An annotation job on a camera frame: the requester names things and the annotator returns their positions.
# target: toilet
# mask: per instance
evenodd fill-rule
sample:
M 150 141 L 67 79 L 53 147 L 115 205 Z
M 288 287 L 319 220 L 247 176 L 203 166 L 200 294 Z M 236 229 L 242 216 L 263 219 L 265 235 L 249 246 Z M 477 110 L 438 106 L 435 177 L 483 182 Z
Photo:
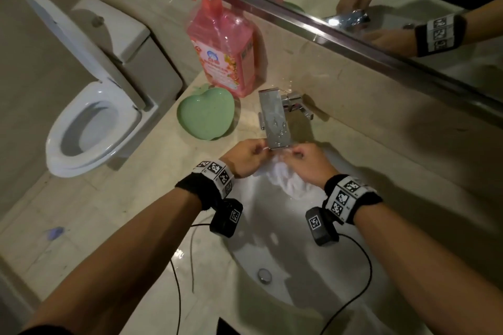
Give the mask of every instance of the toilet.
M 80 0 L 68 15 L 50 0 L 27 2 L 96 79 L 52 125 L 45 144 L 49 171 L 68 178 L 129 157 L 182 88 L 150 31 L 100 0 Z

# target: green soap dish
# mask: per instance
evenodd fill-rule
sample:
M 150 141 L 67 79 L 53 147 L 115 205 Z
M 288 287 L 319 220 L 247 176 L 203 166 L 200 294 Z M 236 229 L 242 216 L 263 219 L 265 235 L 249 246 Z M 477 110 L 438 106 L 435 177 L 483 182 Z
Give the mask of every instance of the green soap dish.
M 210 141 L 229 130 L 234 118 L 234 97 L 227 89 L 207 89 L 180 102 L 177 118 L 190 135 Z

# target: white cloth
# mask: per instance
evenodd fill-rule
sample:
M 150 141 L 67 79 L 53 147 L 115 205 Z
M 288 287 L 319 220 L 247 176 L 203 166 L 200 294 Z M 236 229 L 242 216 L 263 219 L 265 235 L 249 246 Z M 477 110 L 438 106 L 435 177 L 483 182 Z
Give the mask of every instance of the white cloth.
M 280 160 L 279 155 L 262 165 L 255 176 L 267 176 L 271 184 L 280 186 L 283 191 L 296 200 L 304 198 L 315 186 L 306 183 Z

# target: white sink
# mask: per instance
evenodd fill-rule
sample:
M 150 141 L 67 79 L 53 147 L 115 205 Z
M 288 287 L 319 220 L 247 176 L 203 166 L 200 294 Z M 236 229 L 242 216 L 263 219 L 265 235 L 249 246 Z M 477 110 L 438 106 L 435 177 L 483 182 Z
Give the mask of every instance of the white sink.
M 341 172 L 361 178 L 358 171 L 338 154 L 330 161 Z M 305 213 L 321 206 L 325 193 L 313 187 L 302 200 L 288 196 L 272 185 L 267 176 L 239 180 L 229 197 L 243 204 L 243 214 L 234 236 L 226 241 L 236 261 L 267 293 L 299 308 L 313 308 L 324 316 L 333 314 L 366 285 L 369 265 L 362 251 L 349 239 L 319 247 L 309 230 Z M 353 305 L 379 305 L 389 284 L 382 267 L 353 225 L 336 225 L 353 237 L 369 254 L 373 280 L 368 291 Z M 259 269 L 272 275 L 269 284 L 259 281 Z

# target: faucet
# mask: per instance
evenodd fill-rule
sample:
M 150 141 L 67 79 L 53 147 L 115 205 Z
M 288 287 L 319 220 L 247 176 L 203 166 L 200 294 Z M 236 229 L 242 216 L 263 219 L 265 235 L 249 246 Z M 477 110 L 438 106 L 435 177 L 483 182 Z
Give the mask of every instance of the faucet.
M 284 148 L 293 144 L 285 112 L 300 110 L 309 120 L 314 116 L 297 92 L 282 95 L 279 88 L 259 90 L 259 100 L 262 110 L 259 113 L 260 127 L 266 131 L 267 145 L 270 149 Z
M 353 31 L 355 28 L 367 28 L 370 17 L 364 10 L 354 10 L 351 13 L 343 13 L 335 16 L 328 16 L 323 20 L 333 28 L 344 31 Z

